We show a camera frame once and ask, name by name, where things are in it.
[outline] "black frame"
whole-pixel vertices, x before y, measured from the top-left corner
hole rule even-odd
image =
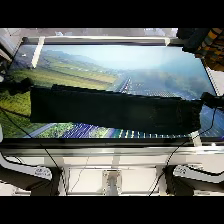
[[[106,40],[96,40],[91,39],[88,37],[82,38],[66,38],[66,37],[47,37],[45,39],[45,44],[49,45],[137,45],[137,46],[171,46],[171,47],[183,47],[185,41],[179,40],[177,38],[170,38],[170,43],[166,44],[165,38],[151,38],[147,41],[139,40],[139,38],[129,38],[128,41],[119,40],[116,41],[111,38],[107,38]],[[37,45],[39,38],[27,38],[24,37],[22,39],[21,45]],[[207,72],[206,66],[202,61],[202,64]],[[208,75],[208,78],[211,82],[211,85],[214,88],[216,93],[216,89],[214,84]],[[193,142],[191,141],[191,137],[184,137],[184,138],[145,138],[145,139],[111,139],[111,138],[80,138],[80,139],[41,139],[41,138],[6,138],[3,139],[2,143],[0,144],[0,150],[5,149],[9,150],[10,148],[13,149],[43,149],[43,146],[48,149],[80,149],[80,148],[119,148],[119,147],[177,147],[181,143],[186,142],[185,145],[182,147],[192,147],[194,146]],[[203,145],[208,146],[211,143],[216,143],[219,146],[223,146],[224,142],[217,137],[201,137],[201,142]]]

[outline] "black border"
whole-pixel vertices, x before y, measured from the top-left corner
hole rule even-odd
[[[37,45],[39,41],[39,38],[27,38],[24,37],[20,46],[21,45]],[[46,45],[135,45],[135,46],[166,46],[165,44],[165,39],[151,39],[147,42],[144,42],[144,39],[139,40],[142,42],[134,42],[134,41],[95,41],[92,39],[91,41],[87,42],[47,42]],[[184,43],[183,42],[170,42],[167,46],[170,47],[183,47]],[[206,69],[206,66],[201,60],[204,69],[206,70],[206,73],[208,75],[208,78],[211,82],[211,85],[216,93],[216,89],[212,83],[212,80],[208,74],[208,71]],[[144,138],[144,139],[139,139],[139,138],[133,138],[133,139],[125,139],[125,138],[102,138],[102,139],[87,139],[87,138],[81,138],[81,139],[40,139],[40,138],[33,138],[33,139],[27,139],[27,138],[5,138],[3,139],[2,143],[0,144],[0,149],[42,149],[43,145],[45,148],[48,149],[76,149],[76,148],[97,148],[97,147],[103,147],[103,148],[117,148],[117,147],[172,147],[172,146],[179,146],[181,143],[186,142],[185,145],[182,147],[191,147],[194,146],[193,142],[191,141],[191,137],[184,137],[184,138]],[[201,137],[201,142],[202,145],[211,145],[211,143],[216,143],[216,145],[224,145],[224,141],[221,138],[217,137]]]

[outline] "green field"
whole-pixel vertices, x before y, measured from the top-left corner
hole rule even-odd
[[[88,67],[88,72],[86,72],[77,70],[78,68],[84,69],[83,66],[79,67],[79,63],[59,63],[57,59],[52,57],[46,57],[46,61],[48,64],[42,64],[33,69],[14,69],[10,72],[10,75],[14,77],[15,81],[21,81],[24,78],[29,77],[34,81],[35,85],[45,87],[51,87],[53,84],[60,84],[65,86],[98,90],[107,89],[117,78],[116,75],[97,71],[99,70],[97,66],[92,66],[92,68],[91,66],[86,66]],[[31,113],[30,93],[28,92],[25,94],[17,94],[15,96],[10,96],[8,92],[0,93],[0,106],[10,111],[29,116]],[[16,124],[29,133],[45,125],[32,124],[30,123],[29,119],[22,118],[14,114],[8,113],[8,115]],[[3,127],[4,138],[17,138],[26,135],[24,132],[16,128],[1,111],[0,123]],[[59,126],[56,125],[41,133],[37,137],[60,137],[63,134],[62,132],[68,130],[68,128],[71,128],[71,124],[60,124]]]

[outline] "black cable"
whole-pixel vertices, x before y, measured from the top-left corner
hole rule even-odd
[[[211,130],[211,129],[213,128],[214,120],[215,120],[215,113],[216,113],[216,110],[217,110],[217,107],[215,108],[214,113],[213,113],[211,127],[208,128],[207,130],[205,130],[205,131],[199,133],[198,135],[196,135],[196,136],[195,136],[194,138],[192,138],[191,140],[194,140],[194,139],[197,138],[198,136],[204,134],[205,132],[207,132],[207,131],[209,131],[209,130]],[[165,166],[164,170],[166,170],[167,166],[169,165],[170,159],[171,159],[171,157],[173,156],[173,154],[174,154],[174,153],[175,153],[181,146],[183,146],[184,144],[186,144],[188,141],[189,141],[189,139],[188,139],[187,141],[183,142],[180,146],[178,146],[178,147],[171,153],[169,159],[167,160],[167,163],[166,163],[166,166]],[[152,192],[149,194],[149,196],[151,196],[151,195],[153,194],[153,192],[154,192],[155,189],[156,189],[156,186],[157,186],[158,183],[159,183],[159,180],[161,179],[161,177],[162,177],[164,174],[165,174],[164,171],[160,174],[160,176],[158,177],[158,180],[157,180],[157,182],[156,182],[156,185],[155,185],[154,189],[152,190]]]
[[[21,131],[23,131],[24,133],[26,133],[30,138],[33,138],[27,131],[25,131],[24,129],[22,129],[20,126],[18,126],[9,116],[8,114],[5,112],[5,110],[3,108],[1,108],[1,111],[4,113],[4,115],[8,118],[8,120],[14,125],[16,126],[18,129],[20,129]],[[57,163],[55,162],[55,160],[53,159],[53,157],[51,156],[51,154],[48,152],[48,150],[41,144],[39,143],[40,146],[46,151],[46,153],[48,154],[48,156],[51,158],[51,160],[54,162],[55,166],[58,168],[59,172],[61,172],[60,168],[58,167]],[[64,181],[64,177],[63,175],[61,176],[62,177],[62,181],[63,181],[63,185],[64,185],[64,189],[65,189],[65,192],[66,192],[66,186],[65,186],[65,181]]]

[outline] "screen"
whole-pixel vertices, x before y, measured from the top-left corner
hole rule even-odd
[[[36,85],[53,84],[110,90],[134,95],[200,99],[203,92],[215,95],[200,59],[180,47],[128,45],[43,45],[20,46],[7,75],[21,81],[31,78]],[[180,138],[132,130],[97,127],[83,123],[31,123],[30,93],[10,96],[0,93],[0,106],[33,138]],[[212,109],[203,106],[201,130],[212,124]],[[0,112],[4,138],[29,138]],[[224,114],[217,110],[214,126],[203,137],[224,136]]]

